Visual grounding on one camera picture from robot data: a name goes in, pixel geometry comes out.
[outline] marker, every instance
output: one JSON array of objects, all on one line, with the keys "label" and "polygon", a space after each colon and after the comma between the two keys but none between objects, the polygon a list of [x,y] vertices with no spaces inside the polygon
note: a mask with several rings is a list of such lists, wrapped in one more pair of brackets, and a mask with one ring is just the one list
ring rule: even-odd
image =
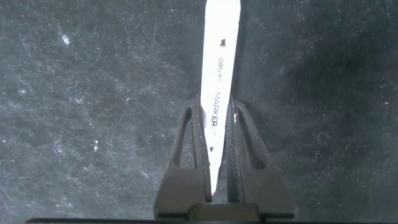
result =
[{"label": "marker", "polygon": [[240,13],[240,0],[207,0],[201,107],[212,195],[216,192],[223,156],[226,112],[231,94]]}]

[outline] scratched surface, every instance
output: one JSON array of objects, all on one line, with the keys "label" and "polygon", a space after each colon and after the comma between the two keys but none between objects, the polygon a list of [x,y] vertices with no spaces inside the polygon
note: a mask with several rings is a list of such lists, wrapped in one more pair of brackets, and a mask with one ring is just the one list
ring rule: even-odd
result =
[{"label": "scratched surface", "polygon": [[[200,91],[204,10],[0,2],[0,223],[152,218],[180,108]],[[233,95],[297,199],[297,220],[398,221],[397,10],[243,5]]]}]

